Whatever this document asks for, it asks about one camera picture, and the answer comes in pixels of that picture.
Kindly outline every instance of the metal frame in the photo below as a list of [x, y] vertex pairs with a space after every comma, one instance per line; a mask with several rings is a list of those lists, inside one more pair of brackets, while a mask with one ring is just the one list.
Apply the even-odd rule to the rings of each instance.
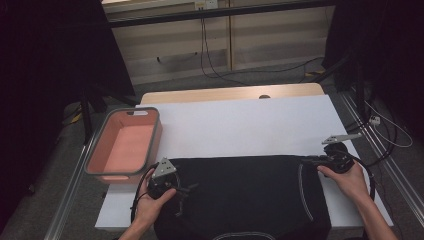
[[[345, 96], [340, 94], [343, 103], [346, 105], [346, 108], [349, 110], [352, 117], [357, 122], [358, 126], [362, 125], [359, 114], [356, 112], [356, 104], [351, 96]], [[375, 133], [374, 129], [361, 127], [362, 133], [371, 145], [377, 157], [383, 155], [385, 146], [380, 138]], [[382, 165], [386, 169], [387, 173], [395, 183], [396, 187], [399, 189], [400, 193], [408, 203], [412, 212], [415, 214], [416, 218], [420, 222], [421, 226], [424, 227], [424, 201], [412, 184], [408, 181], [406, 176], [402, 173], [399, 166], [396, 164], [392, 156], [389, 156], [386, 160], [382, 161]]]
[[[155, 24], [155, 23], [186, 21], [186, 20], [202, 19], [202, 18], [215, 18], [215, 17], [235, 16], [235, 15], [254, 14], [254, 13], [326, 7], [326, 6], [333, 6], [336, 4], [336, 2], [337, 0], [302, 0], [302, 1], [291, 1], [291, 2], [278, 3], [278, 4], [266, 4], [266, 5], [247, 6], [247, 7], [230, 7], [230, 8], [204, 10], [204, 11], [165, 14], [160, 16], [117, 19], [117, 20], [112, 20], [109, 23], [94, 23], [94, 24], [62, 26], [58, 30], [86, 31], [92, 28], [129, 27], [129, 26], [147, 25], [147, 24]], [[89, 149], [89, 145], [84, 146], [82, 150], [81, 156], [78, 160], [75, 171], [72, 174], [69, 185], [65, 191], [65, 194], [60, 202], [60, 205], [55, 213], [55, 216], [53, 217], [52, 223], [44, 238], [45, 240], [59, 239], [62, 234], [63, 227], [65, 226], [66, 219], [71, 210], [73, 200], [75, 199], [76, 192], [78, 190], [79, 184], [81, 182], [81, 178], [83, 176], [84, 164], [86, 161], [86, 155]]]
[[138, 25], [147, 25], [155, 23], [177, 22], [202, 18], [216, 18], [226, 16], [236, 16], [254, 13], [265, 12], [278, 12], [296, 9], [317, 8], [334, 6], [339, 0], [301, 0], [290, 1], [284, 3], [263, 4], [244, 7], [229, 7], [218, 8], [203, 11], [190, 11], [182, 13], [172, 13], [148, 17], [134, 17], [110, 20], [108, 23], [92, 23], [92, 24], [79, 24], [72, 26], [61, 26], [60, 30], [75, 30], [82, 31], [87, 28], [120, 28]]

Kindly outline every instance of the pink bin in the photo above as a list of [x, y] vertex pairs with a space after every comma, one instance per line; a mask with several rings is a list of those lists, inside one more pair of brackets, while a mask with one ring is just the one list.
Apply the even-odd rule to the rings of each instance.
[[107, 184], [138, 183], [156, 160], [161, 134], [156, 108], [112, 111], [92, 138], [86, 173]]

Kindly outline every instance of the controller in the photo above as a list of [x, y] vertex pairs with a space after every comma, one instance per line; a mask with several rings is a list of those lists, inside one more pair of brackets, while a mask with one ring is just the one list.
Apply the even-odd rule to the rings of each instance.
[[324, 148], [324, 152], [327, 155], [306, 156], [301, 161], [302, 163], [312, 164], [314, 166], [326, 166], [335, 173], [345, 173], [355, 164], [347, 151], [346, 145], [342, 142], [327, 145]]
[[177, 168], [167, 159], [163, 158], [156, 167], [152, 177], [147, 185], [147, 193], [153, 199], [160, 198], [166, 191], [171, 188], [177, 190], [181, 198], [188, 196], [198, 184], [189, 186], [188, 188], [180, 187], [180, 180], [177, 174]]

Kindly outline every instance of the white tabletop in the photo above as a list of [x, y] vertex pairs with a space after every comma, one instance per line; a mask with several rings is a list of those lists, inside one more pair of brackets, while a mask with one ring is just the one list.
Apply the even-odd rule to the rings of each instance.
[[[141, 105], [147, 106], [159, 110], [163, 126], [157, 160], [162, 157], [323, 155], [323, 140], [330, 135], [346, 134], [326, 95]], [[350, 141], [345, 144], [352, 155], [358, 156]], [[320, 180], [332, 227], [363, 226], [356, 208], [333, 180], [322, 174]], [[135, 190], [134, 185], [110, 185], [96, 228], [122, 230], [128, 227]], [[378, 194], [375, 202], [392, 226]]]

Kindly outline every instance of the black fabric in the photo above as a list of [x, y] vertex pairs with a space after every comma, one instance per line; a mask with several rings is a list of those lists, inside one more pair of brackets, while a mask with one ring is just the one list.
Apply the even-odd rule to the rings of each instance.
[[214, 239], [250, 232], [217, 239], [326, 239], [331, 223], [317, 170], [301, 165], [300, 158], [171, 159], [182, 187], [199, 186], [184, 201], [181, 217], [175, 217], [177, 198], [165, 204], [155, 223], [158, 238]]

